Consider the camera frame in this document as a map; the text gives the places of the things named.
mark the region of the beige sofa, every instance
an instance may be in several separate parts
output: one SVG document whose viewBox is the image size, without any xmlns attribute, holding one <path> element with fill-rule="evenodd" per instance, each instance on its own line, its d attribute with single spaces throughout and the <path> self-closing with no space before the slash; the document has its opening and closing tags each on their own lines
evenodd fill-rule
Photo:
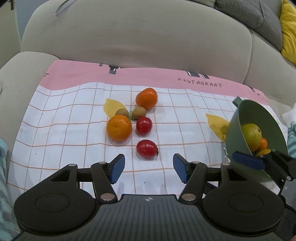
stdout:
<svg viewBox="0 0 296 241">
<path fill-rule="evenodd" d="M 265 0 L 279 14 L 280 0 Z M 185 0 L 64 0 L 40 6 L 21 53 L 0 70 L 0 137 L 12 151 L 31 97 L 56 59 L 119 67 L 181 69 L 259 90 L 280 114 L 296 102 L 296 68 L 254 31 L 202 4 Z"/>
</svg>

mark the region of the orange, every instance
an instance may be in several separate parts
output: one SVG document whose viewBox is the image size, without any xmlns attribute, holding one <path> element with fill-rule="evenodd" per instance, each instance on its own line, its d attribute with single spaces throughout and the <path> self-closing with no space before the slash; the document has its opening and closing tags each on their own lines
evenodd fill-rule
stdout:
<svg viewBox="0 0 296 241">
<path fill-rule="evenodd" d="M 116 142 L 128 139 L 131 134 L 131 121 L 124 115 L 115 115 L 107 122 L 107 134 Z"/>
<path fill-rule="evenodd" d="M 152 88 L 147 88 L 136 96 L 138 106 L 144 107 L 146 110 L 151 109 L 157 103 L 157 93 Z"/>
<path fill-rule="evenodd" d="M 257 151 L 261 151 L 261 150 L 267 149 L 267 147 L 268 147 L 267 140 L 264 137 L 262 137 L 261 138 L 260 145 L 259 145 Z"/>
</svg>

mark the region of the cherry tomato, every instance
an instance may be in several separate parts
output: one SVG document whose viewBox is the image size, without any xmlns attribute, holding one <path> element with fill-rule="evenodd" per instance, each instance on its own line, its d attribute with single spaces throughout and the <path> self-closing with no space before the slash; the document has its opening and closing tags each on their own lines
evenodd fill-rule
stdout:
<svg viewBox="0 0 296 241">
<path fill-rule="evenodd" d="M 150 159 L 155 155 L 158 156 L 157 145 L 150 140 L 142 140 L 137 144 L 137 152 L 140 156 Z"/>
<path fill-rule="evenodd" d="M 140 135 L 148 134 L 152 129 L 152 121 L 148 117 L 142 116 L 137 120 L 136 130 Z"/>
</svg>

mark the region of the teal fabric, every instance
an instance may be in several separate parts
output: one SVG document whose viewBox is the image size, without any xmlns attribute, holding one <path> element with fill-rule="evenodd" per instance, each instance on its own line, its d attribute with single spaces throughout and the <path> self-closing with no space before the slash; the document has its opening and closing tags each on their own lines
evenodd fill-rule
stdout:
<svg viewBox="0 0 296 241">
<path fill-rule="evenodd" d="M 291 127 L 288 129 L 288 141 L 287 148 L 289 156 L 296 158 L 296 122 L 291 123 Z"/>
<path fill-rule="evenodd" d="M 6 188 L 6 154 L 7 145 L 0 138 L 0 240 L 11 241 L 19 232 L 15 229 L 15 217 L 12 214 L 11 203 Z"/>
</svg>

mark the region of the grid pattern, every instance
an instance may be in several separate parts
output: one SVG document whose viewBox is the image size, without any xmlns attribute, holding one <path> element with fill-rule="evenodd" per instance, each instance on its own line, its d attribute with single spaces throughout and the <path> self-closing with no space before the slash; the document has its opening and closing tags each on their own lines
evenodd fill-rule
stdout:
<svg viewBox="0 0 296 241">
<path fill-rule="evenodd" d="M 219 167 L 228 161 L 205 114 L 230 121 L 236 110 L 233 96 L 154 88 L 158 103 L 147 113 L 153 122 L 151 133 L 147 137 L 138 136 L 133 123 L 132 135 L 124 143 L 119 145 L 110 140 L 106 135 L 108 117 L 103 111 L 106 98 L 120 101 L 129 110 L 136 105 L 136 95 L 145 88 L 147 86 L 87 83 L 51 91 L 38 86 L 12 153 L 7 184 L 13 202 L 69 163 L 87 168 L 98 161 L 110 162 L 119 153 L 126 157 L 125 169 L 113 185 L 119 198 L 123 193 L 179 195 L 184 184 L 173 169 L 174 153 L 210 167 Z M 272 109 L 264 107 L 280 123 Z M 287 139 L 287 128 L 281 123 L 280 127 Z M 143 160 L 136 153 L 136 145 L 142 139 L 158 145 L 160 154 L 152 161 Z M 278 192 L 275 183 L 265 185 Z M 94 195 L 91 183 L 82 183 L 81 188 Z"/>
</svg>

